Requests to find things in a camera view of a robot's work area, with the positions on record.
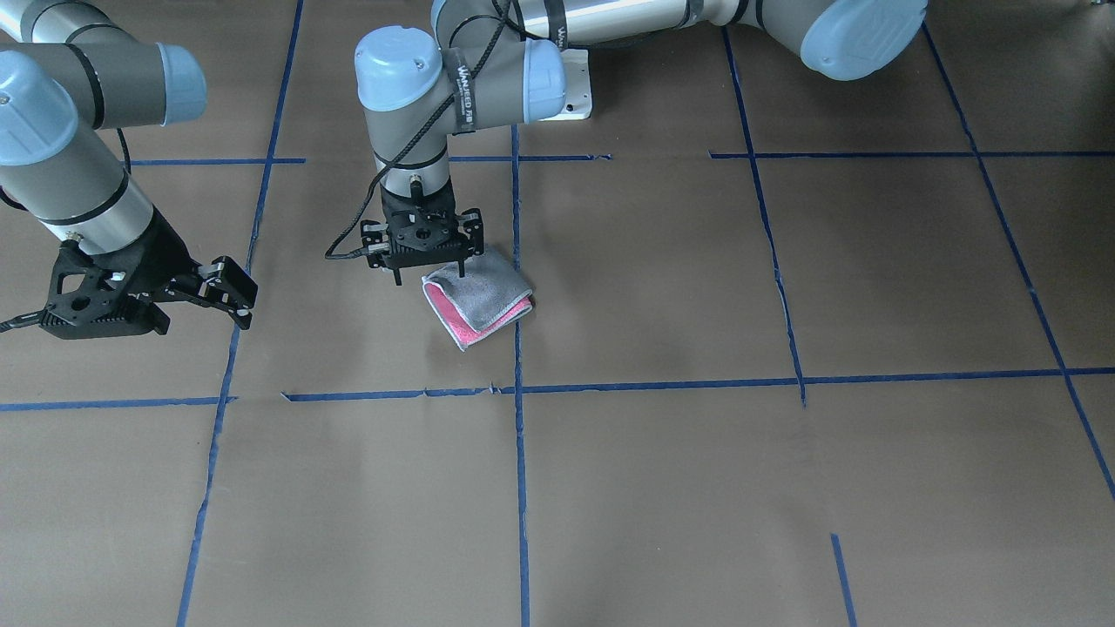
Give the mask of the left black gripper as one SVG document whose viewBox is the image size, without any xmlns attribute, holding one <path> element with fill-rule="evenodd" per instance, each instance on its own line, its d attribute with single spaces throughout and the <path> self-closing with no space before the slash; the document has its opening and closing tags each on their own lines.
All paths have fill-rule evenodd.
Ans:
<svg viewBox="0 0 1115 627">
<path fill-rule="evenodd" d="M 450 184 L 445 184 L 442 189 L 430 195 L 421 196 L 418 201 L 409 195 L 394 194 L 385 187 L 380 187 L 380 191 L 382 191 L 382 214 L 385 214 L 387 225 L 390 229 L 417 225 L 423 219 L 433 219 L 438 225 L 442 225 L 438 229 L 457 229 L 458 226 L 456 199 Z M 465 278 L 467 260 L 469 260 L 469 255 L 463 255 L 450 263 L 450 274 L 458 279 Z M 391 273 L 395 284 L 401 287 L 401 268 L 392 266 Z"/>
</svg>

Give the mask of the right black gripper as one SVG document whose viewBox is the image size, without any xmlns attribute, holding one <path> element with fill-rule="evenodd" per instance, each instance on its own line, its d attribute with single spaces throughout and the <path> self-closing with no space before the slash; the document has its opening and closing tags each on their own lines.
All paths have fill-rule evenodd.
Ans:
<svg viewBox="0 0 1115 627">
<path fill-rule="evenodd" d="M 127 300 L 190 302 L 227 314 L 240 330 L 253 321 L 258 284 L 227 255 L 198 266 L 159 210 L 130 245 L 93 254 L 98 278 L 89 298 L 95 306 Z"/>
</svg>

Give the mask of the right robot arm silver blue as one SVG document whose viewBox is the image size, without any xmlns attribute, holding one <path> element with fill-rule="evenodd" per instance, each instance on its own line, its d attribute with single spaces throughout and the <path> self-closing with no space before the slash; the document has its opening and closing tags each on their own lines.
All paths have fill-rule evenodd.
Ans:
<svg viewBox="0 0 1115 627">
<path fill-rule="evenodd" d="M 99 131 L 169 125 L 206 110 L 195 56 L 143 44 L 89 1 L 4 1 L 3 201 L 59 238 L 45 303 L 4 320 L 59 339 L 166 334 L 164 302 L 253 318 L 258 286 L 222 255 L 202 266 Z"/>
</svg>

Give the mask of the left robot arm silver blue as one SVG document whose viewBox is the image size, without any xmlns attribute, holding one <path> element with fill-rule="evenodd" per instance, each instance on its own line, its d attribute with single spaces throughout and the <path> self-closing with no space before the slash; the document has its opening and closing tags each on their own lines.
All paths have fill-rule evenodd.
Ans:
<svg viewBox="0 0 1115 627">
<path fill-rule="evenodd" d="M 586 114 L 574 57 L 624 48 L 690 25 L 749 25 L 806 67 L 849 81 L 896 59 L 923 25 L 924 1 L 435 1 L 430 30 L 385 25 L 355 46 L 357 95 L 374 148 L 368 196 L 345 232 L 360 245 L 328 260 L 363 259 L 395 277 L 405 267 L 466 263 L 484 253 L 477 209 L 456 210 L 453 135 Z"/>
</svg>

